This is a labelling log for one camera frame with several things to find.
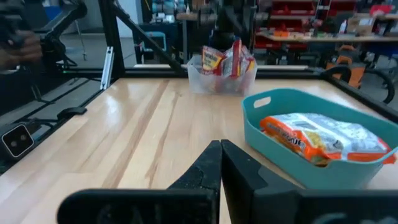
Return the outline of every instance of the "clear plastic bin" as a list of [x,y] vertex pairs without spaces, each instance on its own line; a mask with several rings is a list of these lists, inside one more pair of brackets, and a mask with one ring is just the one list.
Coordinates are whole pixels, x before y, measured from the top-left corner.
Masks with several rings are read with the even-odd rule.
[[247,95],[254,84],[257,73],[257,63],[254,69],[237,79],[201,73],[201,56],[194,55],[187,63],[189,86],[194,93],[221,94],[221,95]]

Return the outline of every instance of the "wooden tabletop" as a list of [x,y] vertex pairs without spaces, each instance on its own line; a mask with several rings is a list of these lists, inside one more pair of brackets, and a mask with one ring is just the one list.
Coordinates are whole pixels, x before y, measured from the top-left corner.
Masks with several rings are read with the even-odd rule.
[[261,35],[273,41],[281,42],[398,42],[398,37],[376,37],[376,36],[364,36],[364,37],[276,37],[270,35],[265,31],[258,32],[256,35]]
[[[325,81],[258,80],[253,93],[286,87],[374,114]],[[213,139],[230,139],[291,180],[245,144],[241,100],[195,95],[186,79],[118,80],[0,176],[0,223],[55,223],[60,202],[81,189],[165,189]],[[369,188],[396,189],[396,166],[383,167]],[[224,194],[220,223],[230,223]]]

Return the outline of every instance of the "teal plastic tray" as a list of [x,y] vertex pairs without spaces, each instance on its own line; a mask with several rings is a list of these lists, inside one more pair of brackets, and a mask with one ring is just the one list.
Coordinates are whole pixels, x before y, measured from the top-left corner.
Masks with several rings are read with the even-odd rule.
[[[270,102],[255,108],[255,102],[264,98],[269,98]],[[266,91],[246,97],[242,104],[246,142],[308,189],[361,189],[376,175],[383,160],[398,150],[396,124],[299,90]],[[391,148],[396,148],[372,162],[331,161],[326,167],[317,167],[260,131],[261,119],[287,113],[319,113],[336,120],[362,124]]]

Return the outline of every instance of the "chip bag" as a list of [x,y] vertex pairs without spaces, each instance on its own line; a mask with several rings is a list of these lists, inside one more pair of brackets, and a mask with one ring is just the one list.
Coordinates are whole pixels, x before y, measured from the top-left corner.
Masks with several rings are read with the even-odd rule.
[[204,46],[201,55],[202,71],[204,75],[222,75],[222,61],[225,59],[224,53]]
[[[336,121],[313,113],[268,116],[260,121],[264,134],[317,166],[331,160],[375,161],[391,148],[360,124]],[[383,164],[395,163],[395,155]]]
[[247,90],[254,80],[255,60],[250,51],[242,45],[242,40],[234,41],[230,49],[220,52],[204,46],[202,50],[202,83],[214,93],[239,93]]

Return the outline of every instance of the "black metal frame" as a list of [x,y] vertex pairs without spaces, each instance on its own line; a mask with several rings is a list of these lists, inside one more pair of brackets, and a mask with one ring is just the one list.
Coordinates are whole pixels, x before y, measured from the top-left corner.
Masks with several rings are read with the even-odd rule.
[[[188,78],[187,68],[186,66],[181,66],[177,61],[170,58],[170,56],[166,55],[163,51],[161,51],[160,47],[145,33],[130,20],[129,16],[121,9],[118,9],[117,6],[113,3],[113,0],[98,0],[99,8],[102,15],[104,33],[106,38],[107,46],[114,47],[114,64],[112,69],[112,79],[113,82],[118,78]],[[139,35],[144,42],[151,46],[154,51],[163,57],[166,61],[169,62],[171,66],[162,65],[161,67],[154,67],[152,65],[140,65],[134,68],[125,68],[123,63],[123,54],[121,48],[121,42],[119,38],[119,31],[116,18],[119,17],[130,29],[132,29],[134,35]],[[296,66],[259,66],[257,71],[256,78],[257,79],[303,79],[303,80],[324,80],[331,85],[337,87],[341,91],[345,92],[350,97],[358,100],[362,104],[371,108],[375,112],[379,113],[381,116],[398,123],[398,111],[388,107],[385,103],[374,100],[368,95],[361,93],[358,89],[355,89],[347,84],[346,75],[342,75],[345,77],[344,80],[338,80],[332,77],[333,73],[342,73],[344,74],[344,68],[336,68],[333,70],[329,70],[324,72],[320,69],[308,68],[308,67],[296,67]],[[65,75],[68,78],[88,78],[95,79],[101,78],[102,76],[102,68],[69,68],[66,70]],[[59,96],[61,98],[73,91],[74,89],[68,91],[67,93]],[[82,105],[86,106],[89,102],[94,100],[102,91],[98,91],[92,97],[87,99]],[[39,110],[45,108],[46,105],[38,108],[37,110],[27,114],[23,118],[18,121],[24,121],[30,115],[38,112]],[[63,118],[60,120],[53,121],[56,123],[53,125],[41,138],[38,144],[40,144],[45,138],[50,136],[53,132],[55,132],[59,127],[61,127],[64,123],[66,123],[70,118]]]

